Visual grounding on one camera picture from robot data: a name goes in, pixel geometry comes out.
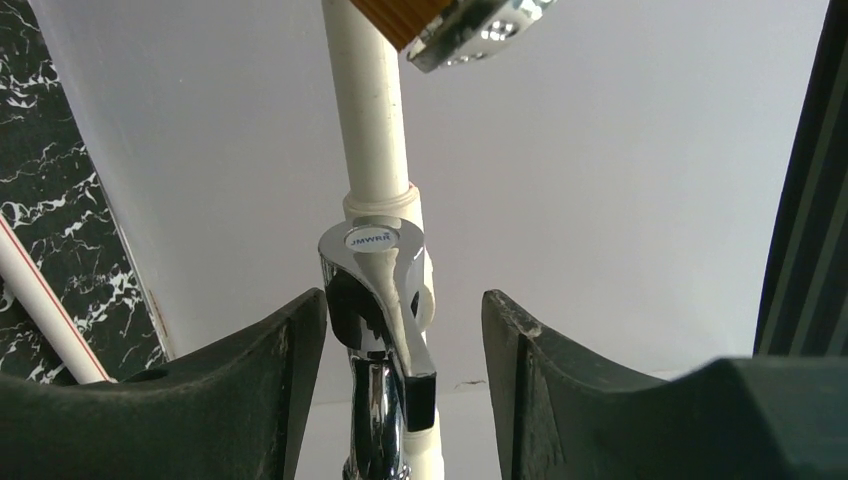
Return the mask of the chrome metal faucet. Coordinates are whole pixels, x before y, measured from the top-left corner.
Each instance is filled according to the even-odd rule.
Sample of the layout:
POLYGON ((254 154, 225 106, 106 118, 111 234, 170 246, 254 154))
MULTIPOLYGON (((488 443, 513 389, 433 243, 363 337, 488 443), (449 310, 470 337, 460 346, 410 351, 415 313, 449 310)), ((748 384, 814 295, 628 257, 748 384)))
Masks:
POLYGON ((425 241, 409 220, 363 216, 320 238, 332 332, 352 375, 346 479, 409 479, 403 437, 432 428, 437 370, 423 334, 425 241))

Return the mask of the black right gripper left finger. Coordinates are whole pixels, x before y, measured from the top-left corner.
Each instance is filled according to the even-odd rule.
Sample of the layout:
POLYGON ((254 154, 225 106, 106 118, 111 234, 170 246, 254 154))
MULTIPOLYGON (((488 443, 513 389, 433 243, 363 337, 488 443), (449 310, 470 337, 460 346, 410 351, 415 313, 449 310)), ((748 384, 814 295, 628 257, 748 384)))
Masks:
POLYGON ((5 479, 291 479, 327 328, 310 289, 264 320, 120 382, 1 378, 5 479))

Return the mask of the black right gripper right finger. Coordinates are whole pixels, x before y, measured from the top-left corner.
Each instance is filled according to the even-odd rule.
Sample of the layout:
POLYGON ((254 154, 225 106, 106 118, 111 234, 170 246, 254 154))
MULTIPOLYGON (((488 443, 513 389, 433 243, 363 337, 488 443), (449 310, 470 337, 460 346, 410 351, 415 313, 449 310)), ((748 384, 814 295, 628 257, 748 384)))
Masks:
POLYGON ((671 381, 609 360, 499 290, 481 304, 505 479, 843 479, 847 361, 723 358, 671 381))

